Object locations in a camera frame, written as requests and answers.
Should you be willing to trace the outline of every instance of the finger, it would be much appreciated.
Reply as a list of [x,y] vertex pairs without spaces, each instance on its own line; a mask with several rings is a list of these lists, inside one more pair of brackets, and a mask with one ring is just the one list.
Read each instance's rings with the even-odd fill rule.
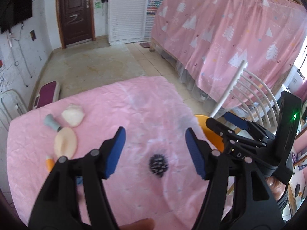
[[281,181],[272,176],[267,179],[267,183],[275,197],[275,200],[278,201],[283,196],[286,190],[286,186]]
[[130,225],[119,227],[121,230],[154,230],[155,222],[153,219],[139,220]]

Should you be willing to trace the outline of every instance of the blue gripper pad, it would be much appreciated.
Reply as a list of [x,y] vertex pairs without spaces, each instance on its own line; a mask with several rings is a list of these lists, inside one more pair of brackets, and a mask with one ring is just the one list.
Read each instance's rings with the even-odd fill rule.
[[105,167],[105,177],[108,179],[110,175],[115,172],[116,165],[118,163],[119,157],[122,153],[122,149],[126,142],[126,130],[123,127],[119,127],[118,131],[114,136],[114,145],[111,149],[109,156],[106,160]]
[[185,142],[188,146],[188,150],[190,152],[190,155],[192,157],[196,172],[198,175],[201,176],[201,178],[205,178],[206,172],[205,172],[205,160],[198,149],[195,134],[191,128],[187,129],[185,132]]
[[224,114],[224,118],[234,124],[236,127],[239,127],[240,129],[242,130],[248,130],[248,125],[247,125],[247,122],[241,118],[239,118],[238,116],[230,113],[230,112],[226,112]]

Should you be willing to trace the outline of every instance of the orange plate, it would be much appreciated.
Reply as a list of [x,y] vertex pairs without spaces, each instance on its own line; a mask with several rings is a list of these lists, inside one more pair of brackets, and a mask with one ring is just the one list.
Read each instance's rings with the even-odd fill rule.
[[209,117],[205,115],[195,115],[198,119],[198,123],[200,127],[203,129],[204,134],[208,138],[208,140],[220,151],[224,151],[223,138],[219,135],[215,134],[212,130],[207,128],[206,121]]

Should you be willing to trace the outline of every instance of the flat screen tv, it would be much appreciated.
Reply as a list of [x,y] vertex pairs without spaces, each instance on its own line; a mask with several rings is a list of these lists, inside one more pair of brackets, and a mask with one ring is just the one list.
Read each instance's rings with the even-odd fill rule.
[[10,0],[0,17],[1,33],[32,17],[32,0]]

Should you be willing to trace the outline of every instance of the white louvered door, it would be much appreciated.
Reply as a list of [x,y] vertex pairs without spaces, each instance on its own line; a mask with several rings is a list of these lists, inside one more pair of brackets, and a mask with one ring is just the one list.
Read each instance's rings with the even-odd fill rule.
[[144,41],[148,0],[109,0],[110,45]]

